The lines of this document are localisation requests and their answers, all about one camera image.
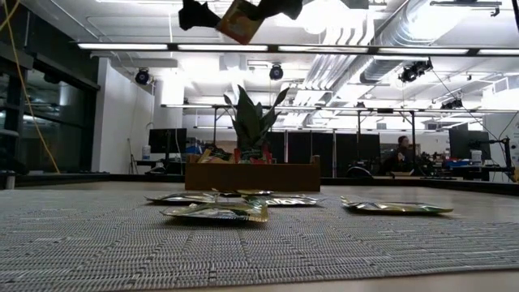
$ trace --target window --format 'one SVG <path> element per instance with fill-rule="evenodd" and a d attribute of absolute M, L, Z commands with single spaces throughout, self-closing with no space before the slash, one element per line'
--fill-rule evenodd
<path fill-rule="evenodd" d="M 27 92 L 36 115 L 83 126 L 86 93 L 39 71 L 27 74 Z"/>
<path fill-rule="evenodd" d="M 77 172 L 82 170 L 81 151 L 83 145 L 82 129 L 36 118 L 47 147 L 49 147 L 61 171 Z M 54 166 L 36 131 L 32 116 L 24 115 L 24 125 L 20 144 L 20 160 L 29 170 L 54 172 Z"/>
<path fill-rule="evenodd" d="M 28 71 L 27 91 L 36 123 L 61 172 L 90 170 L 95 93 L 38 70 Z M 24 101 L 19 160 L 29 170 L 54 172 Z"/>

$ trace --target computer monitor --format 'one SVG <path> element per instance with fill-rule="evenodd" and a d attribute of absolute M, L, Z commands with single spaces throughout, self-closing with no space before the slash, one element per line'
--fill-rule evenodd
<path fill-rule="evenodd" d="M 152 129 L 149 131 L 148 143 L 152 153 L 182 154 L 186 152 L 186 139 L 187 129 Z"/>
<path fill-rule="evenodd" d="M 472 157 L 470 150 L 481 150 L 484 161 L 491 159 L 488 133 L 485 131 L 451 129 L 448 131 L 448 139 L 451 144 L 450 157 L 452 158 L 470 159 Z"/>

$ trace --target crumpled wrapper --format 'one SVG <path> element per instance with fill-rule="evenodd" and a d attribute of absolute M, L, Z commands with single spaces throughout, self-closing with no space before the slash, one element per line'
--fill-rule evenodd
<path fill-rule="evenodd" d="M 217 189 L 212 189 L 219 193 L 219 195 L 224 196 L 241 196 L 241 195 L 271 195 L 273 191 L 263 191 L 263 190 L 236 190 L 236 191 L 218 191 Z"/>
<path fill-rule="evenodd" d="M 147 197 L 146 200 L 156 204 L 192 204 L 192 203 L 213 203 L 216 201 L 214 195 L 204 193 L 178 193 L 163 195 L 159 197 Z"/>
<path fill-rule="evenodd" d="M 305 195 L 266 195 L 266 196 L 252 196 L 245 195 L 243 199 L 248 200 L 263 200 L 269 207 L 276 206 L 311 206 L 317 204 L 319 199 L 307 197 Z"/>
<path fill-rule="evenodd" d="M 262 200 L 248 200 L 247 203 L 207 203 L 191 204 L 187 208 L 170 208 L 161 212 L 171 217 L 193 217 L 218 220 L 268 221 L 267 205 Z"/>
<path fill-rule="evenodd" d="M 351 211 L 364 213 L 389 213 L 389 214 L 439 214 L 452 212 L 452 208 L 442 208 L 427 203 L 408 202 L 350 202 L 344 196 L 342 204 Z"/>

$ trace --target ceiling light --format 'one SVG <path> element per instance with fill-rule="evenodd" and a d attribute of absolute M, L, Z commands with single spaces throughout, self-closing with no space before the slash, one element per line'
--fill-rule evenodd
<path fill-rule="evenodd" d="M 317 110 L 314 106 L 277 106 L 276 110 Z"/>
<path fill-rule="evenodd" d="M 447 49 L 447 48 L 380 48 L 378 53 L 380 54 L 421 54 L 421 55 L 462 55 L 466 54 L 468 49 Z"/>
<path fill-rule="evenodd" d="M 240 51 L 266 52 L 266 45 L 178 45 L 181 51 Z"/>
<path fill-rule="evenodd" d="M 222 129 L 222 130 L 229 130 L 229 129 L 233 129 L 232 127 L 221 127 L 221 126 L 218 126 L 218 127 L 213 127 L 213 126 L 194 126 L 193 129 Z"/>
<path fill-rule="evenodd" d="M 182 0 L 96 0 L 99 3 L 122 3 L 122 4 L 182 4 Z M 203 2 L 215 2 L 215 0 L 204 0 Z"/>
<path fill-rule="evenodd" d="M 278 47 L 280 52 L 298 53 L 298 52 L 312 52 L 312 53 L 350 53 L 350 54 L 364 54 L 367 48 L 363 47 L 341 47 L 335 45 L 280 45 Z"/>
<path fill-rule="evenodd" d="M 481 49 L 479 55 L 519 55 L 519 49 Z"/>
<path fill-rule="evenodd" d="M 212 105 L 161 105 L 170 108 L 181 108 L 181 109 L 212 109 Z"/>
<path fill-rule="evenodd" d="M 166 44 L 113 44 L 113 43 L 80 43 L 81 49 L 107 50 L 167 50 Z"/>
<path fill-rule="evenodd" d="M 384 61 L 427 61 L 429 57 L 416 57 L 416 56 L 373 56 L 375 60 Z"/>

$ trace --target spotlight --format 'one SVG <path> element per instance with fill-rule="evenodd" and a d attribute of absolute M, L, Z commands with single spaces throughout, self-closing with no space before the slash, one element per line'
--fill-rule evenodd
<path fill-rule="evenodd" d="M 148 85 L 153 81 L 153 77 L 148 73 L 148 68 L 140 68 L 139 73 L 135 76 L 135 82 L 140 85 Z"/>
<path fill-rule="evenodd" d="M 270 79 L 271 80 L 279 80 L 283 78 L 283 69 L 281 69 L 280 64 L 272 65 L 272 69 L 270 69 Z"/>
<path fill-rule="evenodd" d="M 432 68 L 430 59 L 428 61 L 414 62 L 413 65 L 404 67 L 404 71 L 398 76 L 398 79 L 403 83 L 413 82 Z"/>
<path fill-rule="evenodd" d="M 440 107 L 440 110 L 455 110 L 460 109 L 462 107 L 463 103 L 461 102 L 461 99 L 455 98 L 453 101 L 443 103 Z"/>

